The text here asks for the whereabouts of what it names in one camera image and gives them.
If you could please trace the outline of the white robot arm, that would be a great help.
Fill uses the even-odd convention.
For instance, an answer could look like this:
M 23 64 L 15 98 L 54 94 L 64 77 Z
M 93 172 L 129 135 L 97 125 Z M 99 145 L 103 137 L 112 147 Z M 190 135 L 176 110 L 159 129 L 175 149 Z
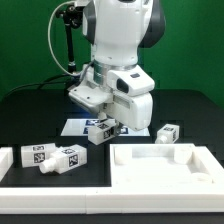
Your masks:
M 160 0 L 91 0 L 83 11 L 83 34 L 93 45 L 93 65 L 70 98 L 102 121 L 101 129 L 119 134 L 149 126 L 154 80 L 138 65 L 138 50 L 163 36 Z

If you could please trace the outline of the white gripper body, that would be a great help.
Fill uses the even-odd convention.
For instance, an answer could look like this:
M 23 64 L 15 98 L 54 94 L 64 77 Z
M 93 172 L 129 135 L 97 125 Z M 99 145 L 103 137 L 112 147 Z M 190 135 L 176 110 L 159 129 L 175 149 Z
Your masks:
M 73 87 L 69 91 L 69 97 L 90 113 L 98 115 L 104 112 L 134 131 L 148 127 L 151 122 L 153 100 L 150 91 L 138 96 L 128 96 L 113 90 L 107 83 L 104 89 L 88 78 L 78 87 Z

